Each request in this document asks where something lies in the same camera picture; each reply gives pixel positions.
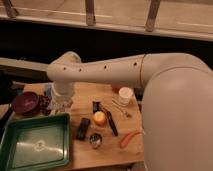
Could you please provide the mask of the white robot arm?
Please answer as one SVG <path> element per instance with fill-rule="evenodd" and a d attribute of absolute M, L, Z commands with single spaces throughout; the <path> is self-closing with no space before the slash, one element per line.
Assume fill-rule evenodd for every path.
<path fill-rule="evenodd" d="M 213 171 L 213 70 L 186 53 L 83 63 L 68 52 L 47 67 L 56 98 L 74 82 L 141 87 L 147 171 Z"/>

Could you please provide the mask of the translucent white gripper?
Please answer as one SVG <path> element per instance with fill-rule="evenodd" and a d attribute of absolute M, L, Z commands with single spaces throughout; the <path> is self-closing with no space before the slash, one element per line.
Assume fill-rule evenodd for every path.
<path fill-rule="evenodd" d="M 54 82 L 51 86 L 52 100 L 57 102 L 66 101 L 70 102 L 74 96 L 74 84 L 73 83 L 56 83 Z"/>

